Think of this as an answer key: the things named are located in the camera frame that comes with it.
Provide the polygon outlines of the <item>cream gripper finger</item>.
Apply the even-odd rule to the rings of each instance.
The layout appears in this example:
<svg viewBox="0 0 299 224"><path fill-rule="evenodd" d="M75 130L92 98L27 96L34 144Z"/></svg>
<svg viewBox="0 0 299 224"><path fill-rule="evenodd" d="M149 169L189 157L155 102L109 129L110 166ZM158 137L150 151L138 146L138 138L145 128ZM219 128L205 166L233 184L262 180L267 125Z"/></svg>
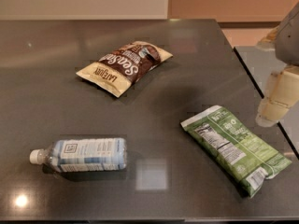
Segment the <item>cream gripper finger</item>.
<svg viewBox="0 0 299 224"><path fill-rule="evenodd" d="M275 27L256 44L256 47L265 51L274 50L277 34L278 27Z"/></svg>
<svg viewBox="0 0 299 224"><path fill-rule="evenodd" d="M262 127L277 124L299 101L299 66L286 65L279 72L272 72L264 89L256 122Z"/></svg>

